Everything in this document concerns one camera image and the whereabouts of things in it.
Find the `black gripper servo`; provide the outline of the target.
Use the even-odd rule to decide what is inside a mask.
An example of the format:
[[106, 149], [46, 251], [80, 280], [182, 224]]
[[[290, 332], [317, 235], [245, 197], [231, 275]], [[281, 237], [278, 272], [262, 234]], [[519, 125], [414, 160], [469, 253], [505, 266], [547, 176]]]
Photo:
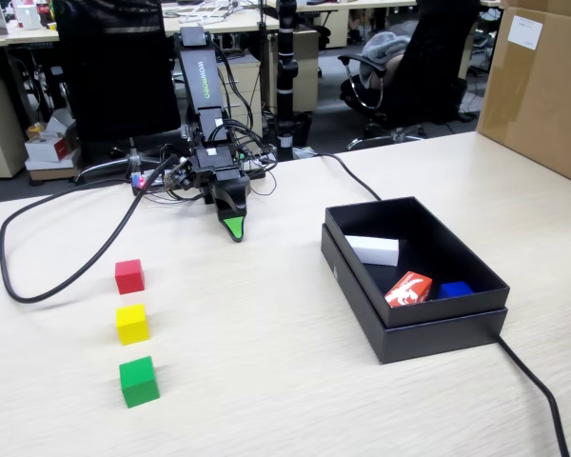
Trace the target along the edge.
[[197, 148], [190, 162], [193, 186], [213, 190], [219, 222], [233, 242], [242, 242], [247, 214], [246, 198], [251, 191], [250, 180], [241, 174], [230, 147]]

